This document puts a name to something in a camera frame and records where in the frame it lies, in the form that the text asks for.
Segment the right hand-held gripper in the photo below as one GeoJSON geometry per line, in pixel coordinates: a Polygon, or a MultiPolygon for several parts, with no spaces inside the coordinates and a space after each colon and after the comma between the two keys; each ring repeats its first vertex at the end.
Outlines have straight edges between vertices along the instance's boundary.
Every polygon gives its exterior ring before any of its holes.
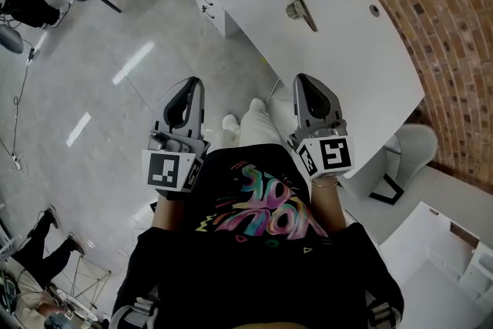
{"type": "Polygon", "coordinates": [[[319,80],[299,73],[293,81],[293,102],[298,127],[290,134],[291,146],[310,180],[352,170],[352,138],[335,94],[319,80]]]}

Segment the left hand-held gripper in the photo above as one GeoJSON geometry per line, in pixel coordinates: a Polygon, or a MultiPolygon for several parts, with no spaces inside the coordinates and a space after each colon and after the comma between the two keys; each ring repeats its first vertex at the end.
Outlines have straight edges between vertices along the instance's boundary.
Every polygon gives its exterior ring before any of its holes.
{"type": "Polygon", "coordinates": [[[205,90],[195,77],[178,82],[153,110],[142,152],[143,181],[162,195],[192,191],[210,143],[203,137],[205,90]]]}

